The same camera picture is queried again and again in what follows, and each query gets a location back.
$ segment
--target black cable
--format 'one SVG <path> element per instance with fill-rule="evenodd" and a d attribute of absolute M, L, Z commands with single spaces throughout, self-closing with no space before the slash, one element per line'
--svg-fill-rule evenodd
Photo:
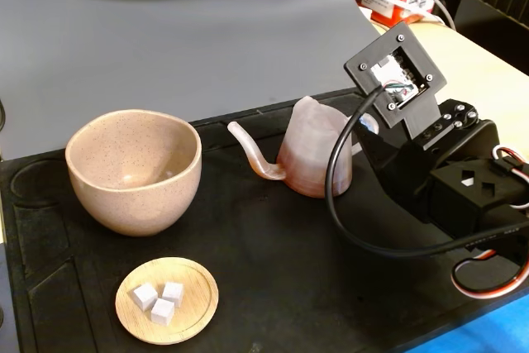
<path fill-rule="evenodd" d="M 356 109 L 353 116 L 350 117 L 346 126 L 342 130 L 336 144 L 331 152 L 331 158 L 329 159 L 329 164 L 327 166 L 327 172 L 325 176 L 325 200 L 329 211 L 331 212 L 332 220 L 338 227 L 338 230 L 341 234 L 350 242 L 364 248 L 365 250 L 374 252 L 375 254 L 387 256 L 389 258 L 420 258 L 423 256 L 430 256 L 436 254 L 442 254 L 448 251 L 456 250 L 458 248 L 471 247 L 477 244 L 482 244 L 486 241 L 495 240 L 512 233 L 515 230 L 521 229 L 523 227 L 529 227 L 529 221 L 517 223 L 516 225 L 506 226 L 506 227 L 497 227 L 487 231 L 480 231 L 472 235 L 461 237 L 460 239 L 447 241 L 445 243 L 436 244 L 434 246 L 427 246 L 421 248 L 412 248 L 412 249 L 394 249 L 387 247 L 375 246 L 367 241 L 363 241 L 355 234 L 351 233 L 347 228 L 341 223 L 338 213 L 334 205 L 334 197 L 332 196 L 332 180 L 334 176 L 334 171 L 336 168 L 336 162 L 338 161 L 338 156 L 340 155 L 341 148 L 349 137 L 349 134 L 353 131 L 353 127 L 359 121 L 360 117 L 373 105 L 377 97 L 383 93 L 385 87 L 382 85 L 378 86 L 373 90 L 366 99 L 360 104 Z"/>
<path fill-rule="evenodd" d="M 491 255 L 490 257 L 488 258 L 484 258 L 484 259 L 478 259 L 478 258 L 467 258 L 465 260 L 460 260 L 457 264 L 454 265 L 454 267 L 452 268 L 452 279 L 454 280 L 454 283 L 458 284 L 460 288 L 468 291 L 469 293 L 494 293 L 496 292 L 497 290 L 499 289 L 502 289 L 503 287 L 507 287 L 509 284 L 511 284 L 513 281 L 517 280 L 520 275 L 523 273 L 524 269 L 527 267 L 527 262 L 529 261 L 529 256 L 526 257 L 526 260 L 525 262 L 522 264 L 522 266 L 520 266 L 520 269 L 518 269 L 518 272 L 515 273 L 515 275 L 513 275 L 513 277 L 511 277 L 509 280 L 501 283 L 501 284 L 498 284 L 498 285 L 495 285 L 494 287 L 489 287 L 487 289 L 471 289 L 470 287 L 467 287 L 466 285 L 464 285 L 463 283 L 461 283 L 458 279 L 457 279 L 457 271 L 459 270 L 459 268 L 462 266 L 462 265 L 466 265 L 468 264 L 469 262 L 480 262 L 482 260 L 490 260 L 491 258 L 493 258 L 494 256 L 496 256 L 496 254 L 494 255 Z"/>
<path fill-rule="evenodd" d="M 0 100 L 0 131 L 6 125 L 6 110 L 3 108 L 2 100 Z"/>

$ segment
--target black mat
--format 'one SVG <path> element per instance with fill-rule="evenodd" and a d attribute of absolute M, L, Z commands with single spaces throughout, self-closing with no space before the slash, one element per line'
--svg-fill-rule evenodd
<path fill-rule="evenodd" d="M 346 114 L 359 101 L 349 92 L 323 100 Z M 226 121 L 237 118 L 272 160 L 291 110 L 287 104 L 196 122 L 204 149 L 197 196 L 178 222 L 149 238 L 115 234 L 83 210 L 62 150 L 2 163 L 7 258 L 23 351 L 403 350 L 512 298 L 484 302 L 458 293 L 449 272 L 468 255 L 463 250 L 388 260 L 349 246 L 335 233 L 322 200 L 257 177 Z M 354 163 L 353 185 L 338 200 L 351 229 L 387 246 L 446 239 L 384 195 L 363 155 Z M 164 256 L 204 265 L 220 294 L 211 323 L 176 346 L 138 341 L 114 310 L 123 278 Z M 498 278 L 509 270 L 501 259 L 492 268 Z M 475 281 L 494 281 L 480 277 Z"/>

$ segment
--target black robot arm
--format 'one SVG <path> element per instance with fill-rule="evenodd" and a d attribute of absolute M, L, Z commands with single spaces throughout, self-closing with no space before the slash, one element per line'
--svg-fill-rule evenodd
<path fill-rule="evenodd" d="M 473 105 L 454 99 L 436 103 L 434 94 L 446 81 L 406 24 L 396 25 L 349 60 L 346 71 L 367 97 L 338 139 L 327 169 L 326 201 L 342 233 L 355 244 L 389 257 L 477 247 L 484 254 L 476 260 L 501 255 L 529 270 L 529 220 L 520 211 L 529 202 L 529 177 L 521 177 L 529 175 L 529 165 L 509 149 L 504 150 L 509 156 L 498 153 L 494 159 L 493 153 L 502 151 L 497 128 L 490 120 L 480 120 Z M 400 134 L 392 127 L 403 124 L 407 140 L 401 146 L 389 144 L 357 122 L 370 105 L 389 127 L 389 135 Z M 453 241 L 393 250 L 373 246 L 345 229 L 334 208 L 330 183 L 333 161 L 353 130 L 386 194 Z M 493 298 L 485 295 L 475 298 Z"/>

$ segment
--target white cube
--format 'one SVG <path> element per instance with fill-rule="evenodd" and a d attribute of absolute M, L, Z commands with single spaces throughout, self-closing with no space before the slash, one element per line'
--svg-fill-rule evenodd
<path fill-rule="evenodd" d="M 150 283 L 145 283 L 132 292 L 132 298 L 136 305 L 142 311 L 145 311 L 151 308 L 156 299 L 158 299 L 158 293 Z"/>
<path fill-rule="evenodd" d="M 168 326 L 174 315 L 174 302 L 165 299 L 156 299 L 156 303 L 150 311 L 150 320 L 161 326 Z"/>
<path fill-rule="evenodd" d="M 179 308 L 182 305 L 183 284 L 168 281 L 165 283 L 162 298 L 166 301 L 174 302 L 174 306 Z"/>

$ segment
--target speckled bowl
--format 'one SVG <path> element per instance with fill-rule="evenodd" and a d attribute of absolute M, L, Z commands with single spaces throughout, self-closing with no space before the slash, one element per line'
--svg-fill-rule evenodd
<path fill-rule="evenodd" d="M 76 132 L 66 162 L 75 194 L 95 219 L 123 235 L 149 236 L 171 226 L 192 202 L 202 145 L 187 122 L 132 109 Z"/>

